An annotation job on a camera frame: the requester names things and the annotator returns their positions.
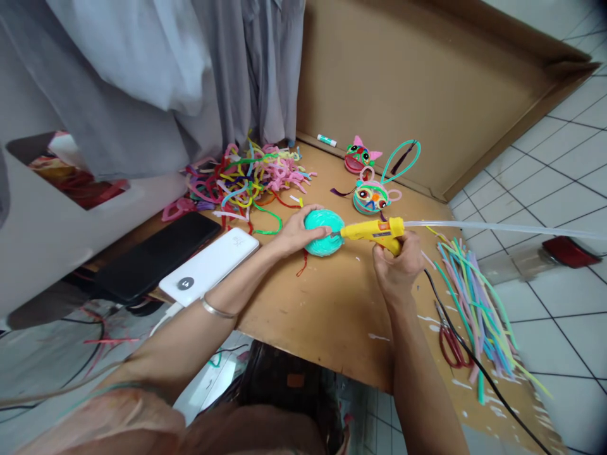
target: gray curtain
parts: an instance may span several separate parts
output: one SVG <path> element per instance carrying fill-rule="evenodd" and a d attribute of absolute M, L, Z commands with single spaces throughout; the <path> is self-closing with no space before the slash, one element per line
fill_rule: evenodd
<path fill-rule="evenodd" d="M 262 143 L 295 139 L 305 0 L 192 0 L 212 66 L 199 75 L 202 99 L 194 114 L 196 104 L 165 111 L 99 76 L 87 58 L 90 46 L 73 40 L 86 31 L 73 14 L 85 1 L 97 0 L 51 0 L 55 14 L 40 0 L 0 0 L 0 21 L 97 179 L 174 172 L 230 142 L 244 144 L 249 128 Z M 140 46 L 137 40 L 153 31 L 129 33 L 123 39 L 134 42 L 124 46 Z M 8 208 L 2 169 L 0 162 L 0 223 Z"/>

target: scissors handle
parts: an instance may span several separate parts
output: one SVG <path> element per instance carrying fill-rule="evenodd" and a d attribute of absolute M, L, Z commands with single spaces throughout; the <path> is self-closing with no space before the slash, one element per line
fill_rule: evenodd
<path fill-rule="evenodd" d="M 447 349 L 445 348 L 445 340 L 447 345 L 449 346 L 451 355 L 455 360 L 452 360 L 449 354 L 447 353 Z M 452 368 L 470 367 L 472 365 L 472 359 L 470 359 L 470 356 L 468 356 L 467 361 L 464 361 L 463 354 L 459 347 L 457 339 L 455 338 L 454 333 L 449 327 L 441 325 L 441 330 L 439 332 L 439 344 L 441 346 L 443 357 L 445 358 L 449 366 L 451 366 Z"/>

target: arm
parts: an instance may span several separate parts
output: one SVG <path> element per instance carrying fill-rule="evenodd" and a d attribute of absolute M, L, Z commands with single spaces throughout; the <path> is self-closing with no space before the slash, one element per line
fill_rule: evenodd
<path fill-rule="evenodd" d="M 331 233 L 328 227 L 310 231 L 304 228 L 305 216 L 321 208 L 320 205 L 307 205 L 291 216 L 270 243 L 206 293 L 208 304 L 224 313 L 240 313 L 278 260 Z M 99 388 L 120 382 L 138 382 L 159 389 L 173 404 L 235 326 L 236 318 L 215 316 L 205 310 L 200 301 L 193 302 L 146 340 Z"/>
<path fill-rule="evenodd" d="M 411 293 L 424 269 L 419 237 L 410 231 L 398 257 L 376 245 L 373 260 L 392 325 L 394 401 L 410 454 L 468 454 L 451 399 L 426 337 Z"/>

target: woman's left hand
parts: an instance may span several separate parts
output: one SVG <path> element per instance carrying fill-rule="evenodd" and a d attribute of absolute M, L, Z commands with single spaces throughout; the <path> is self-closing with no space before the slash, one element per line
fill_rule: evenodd
<path fill-rule="evenodd" d="M 312 240 L 321 239 L 331 234 L 329 226 L 321 226 L 316 229 L 306 229 L 304 219 L 313 210 L 324 209 L 322 205 L 310 204 L 297 213 L 293 214 L 285 223 L 282 230 L 267 244 L 280 257 L 287 257 L 305 247 Z"/>

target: yellow glue gun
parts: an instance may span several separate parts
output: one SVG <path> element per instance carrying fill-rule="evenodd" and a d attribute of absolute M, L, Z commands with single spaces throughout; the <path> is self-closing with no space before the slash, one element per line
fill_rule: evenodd
<path fill-rule="evenodd" d="M 396 237 L 405 233 L 404 221 L 401 217 L 389 218 L 387 222 L 382 220 L 365 221 L 344 227 L 339 235 L 351 240 L 367 239 L 379 243 L 388 249 L 394 256 L 401 251 L 401 244 Z"/>

